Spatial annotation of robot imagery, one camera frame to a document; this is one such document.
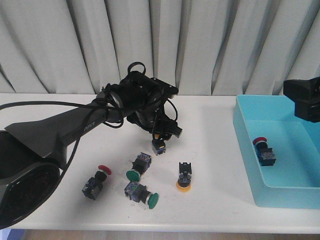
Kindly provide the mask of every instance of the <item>light blue plastic bin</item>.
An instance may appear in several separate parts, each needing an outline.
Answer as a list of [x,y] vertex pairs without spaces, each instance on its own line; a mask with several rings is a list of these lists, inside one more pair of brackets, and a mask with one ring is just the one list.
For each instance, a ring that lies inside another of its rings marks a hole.
[[[320,209],[320,122],[294,116],[286,96],[238,95],[233,125],[255,204]],[[267,138],[274,166],[261,166],[253,140]]]

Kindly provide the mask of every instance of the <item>white table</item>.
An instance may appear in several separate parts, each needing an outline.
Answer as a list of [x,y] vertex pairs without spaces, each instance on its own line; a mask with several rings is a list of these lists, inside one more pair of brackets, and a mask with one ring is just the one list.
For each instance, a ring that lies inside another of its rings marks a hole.
[[[0,104],[55,100],[87,104],[94,95],[0,94]],[[183,128],[156,156],[152,136],[129,122],[120,129],[103,124],[81,138],[75,158],[54,194],[17,229],[191,231],[233,233],[320,233],[320,210],[258,207],[254,203],[233,126],[234,96],[177,96],[173,99]],[[174,117],[167,104],[167,113]],[[0,111],[0,128],[13,122],[40,120],[71,109],[25,106]],[[159,193],[154,209],[125,197],[126,171],[136,156],[152,155],[141,178]],[[191,190],[176,188],[179,162],[192,164]],[[82,188],[98,165],[112,169],[96,201]]]

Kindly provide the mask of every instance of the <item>curtain fold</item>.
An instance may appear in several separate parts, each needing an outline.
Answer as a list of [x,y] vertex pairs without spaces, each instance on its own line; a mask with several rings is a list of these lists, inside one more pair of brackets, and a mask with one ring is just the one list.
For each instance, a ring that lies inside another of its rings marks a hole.
[[3,0],[0,92],[93,94],[139,61],[180,95],[281,94],[286,79],[320,75],[319,9],[319,0]]

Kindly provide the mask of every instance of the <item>floor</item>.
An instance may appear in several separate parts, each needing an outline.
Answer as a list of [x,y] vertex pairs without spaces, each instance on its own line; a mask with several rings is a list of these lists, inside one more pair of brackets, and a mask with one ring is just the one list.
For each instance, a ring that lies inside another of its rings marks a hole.
[[26,230],[22,240],[320,240],[320,234]]

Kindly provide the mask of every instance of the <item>green push button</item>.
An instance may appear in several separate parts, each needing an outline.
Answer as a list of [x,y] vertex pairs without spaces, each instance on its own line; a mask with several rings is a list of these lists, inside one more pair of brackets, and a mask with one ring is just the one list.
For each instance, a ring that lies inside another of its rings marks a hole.
[[158,200],[159,200],[159,194],[158,193],[152,194],[148,200],[149,209],[153,209],[157,205]]
[[138,171],[135,171],[134,169],[127,171],[125,175],[131,182],[140,181],[140,173]]

